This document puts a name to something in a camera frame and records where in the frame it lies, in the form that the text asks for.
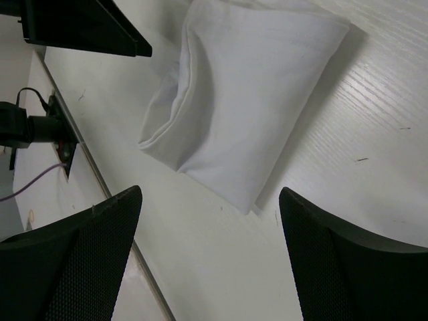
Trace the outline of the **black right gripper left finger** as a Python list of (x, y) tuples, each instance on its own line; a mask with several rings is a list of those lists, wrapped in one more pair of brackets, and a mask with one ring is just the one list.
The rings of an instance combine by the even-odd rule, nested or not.
[(133, 186), (1, 242), (2, 320), (111, 320), (136, 232)]

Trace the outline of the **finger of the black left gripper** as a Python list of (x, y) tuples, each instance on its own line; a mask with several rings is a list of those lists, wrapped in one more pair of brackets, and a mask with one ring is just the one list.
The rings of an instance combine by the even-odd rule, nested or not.
[(2, 1), (27, 43), (128, 57), (151, 57), (152, 46), (113, 1)]

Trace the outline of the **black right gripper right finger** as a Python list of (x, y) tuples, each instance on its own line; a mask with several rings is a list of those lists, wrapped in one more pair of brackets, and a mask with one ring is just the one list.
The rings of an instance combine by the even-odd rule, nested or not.
[(279, 205), (304, 320), (427, 319), (427, 248), (367, 231), (288, 187)]

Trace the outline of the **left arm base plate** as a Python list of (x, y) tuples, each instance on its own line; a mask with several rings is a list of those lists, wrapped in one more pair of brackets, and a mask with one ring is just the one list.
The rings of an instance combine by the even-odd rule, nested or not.
[(49, 97), (48, 105), (50, 107), (49, 115), (59, 120), (63, 125), (60, 139), (53, 143), (53, 146), (60, 162), (65, 164), (64, 170), (68, 179), (79, 140), (55, 94)]

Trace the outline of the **white skirt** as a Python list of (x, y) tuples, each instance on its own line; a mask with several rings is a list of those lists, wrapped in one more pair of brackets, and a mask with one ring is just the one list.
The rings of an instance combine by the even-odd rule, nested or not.
[(194, 1), (139, 149), (250, 212), (349, 22), (309, 1)]

